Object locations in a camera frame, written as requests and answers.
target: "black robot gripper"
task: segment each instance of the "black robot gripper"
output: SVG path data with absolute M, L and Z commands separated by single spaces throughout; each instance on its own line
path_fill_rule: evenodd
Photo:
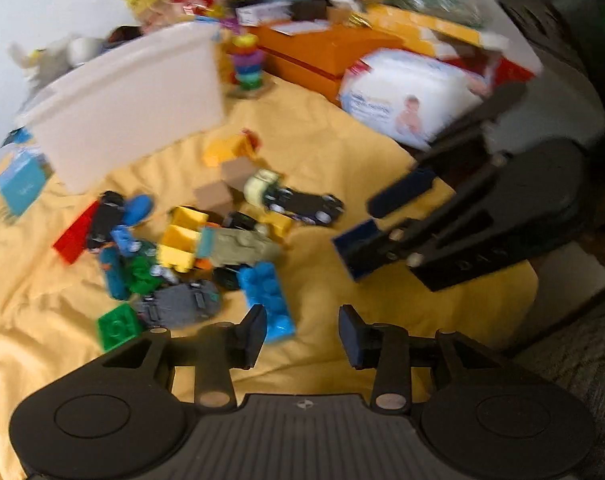
M 266 314 L 196 336 L 147 332 L 27 397 L 10 439 L 34 478 L 560 478 L 593 441 L 588 410 L 558 386 L 460 333 L 434 339 L 364 323 L 350 305 L 339 333 L 359 394 L 250 394 L 238 406 L 230 368 L 252 367 Z M 176 366 L 196 368 L 194 402 L 171 395 Z M 434 393 L 411 400 L 411 368 Z

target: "white plastic bin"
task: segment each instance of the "white plastic bin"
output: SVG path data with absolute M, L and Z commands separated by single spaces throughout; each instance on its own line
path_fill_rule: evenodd
M 84 192 L 115 168 L 223 119 L 218 25 L 181 23 L 99 56 L 20 114 L 60 179 Z

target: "red lego brick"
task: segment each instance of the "red lego brick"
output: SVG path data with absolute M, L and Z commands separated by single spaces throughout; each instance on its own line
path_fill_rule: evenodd
M 63 232 L 62 236 L 54 244 L 54 249 L 58 251 L 60 257 L 70 265 L 80 257 L 82 251 L 86 248 L 87 233 L 91 227 L 91 221 L 96 209 L 98 209 L 97 200 Z

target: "yellow blanket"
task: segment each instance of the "yellow blanket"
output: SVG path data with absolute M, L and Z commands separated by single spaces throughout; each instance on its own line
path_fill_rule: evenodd
M 154 213 L 136 232 L 158 240 L 167 211 L 193 203 L 193 189 L 218 178 L 218 170 L 201 163 L 207 143 L 242 128 L 259 134 L 260 156 L 285 175 L 286 185 L 333 193 L 345 202 L 346 213 L 333 229 L 297 226 L 289 234 L 278 272 L 297 335 L 265 346 L 252 370 L 234 370 L 238 399 L 246 392 L 367 396 L 372 374 L 351 370 L 339 344 L 337 310 L 343 303 L 353 304 L 367 322 L 399 324 L 419 336 L 433 336 L 438 328 L 460 330 L 491 346 L 505 343 L 520 324 L 537 288 L 529 264 L 438 293 L 430 292 L 402 264 L 381 269 L 359 284 L 349 278 L 330 240 L 364 221 L 365 200 L 406 172 L 411 159 L 395 142 L 319 94 L 281 81 L 258 101 L 228 105 L 224 126 L 115 171 L 82 196 L 68 195 L 54 175 L 18 219 L 7 215 L 0 197 L 0 479 L 23 475 L 7 435 L 12 410 L 28 394 L 97 357 L 101 348 L 95 321 L 118 304 L 105 292 L 95 256 L 85 253 L 67 266 L 52 244 L 106 189 L 125 196 L 152 194 Z M 439 182 L 403 213 L 422 218 L 450 194 Z M 242 292 L 228 293 L 214 321 L 238 322 L 245 313 Z M 188 400 L 192 384 L 193 371 L 181 369 L 174 393 Z M 414 396 L 425 396 L 420 380 Z

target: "small wheel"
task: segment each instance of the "small wheel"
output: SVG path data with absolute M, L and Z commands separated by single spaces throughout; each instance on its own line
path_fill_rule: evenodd
M 324 225 L 330 224 L 331 223 L 331 217 L 325 213 L 324 211 L 318 211 L 316 213 L 316 218 L 322 222 Z

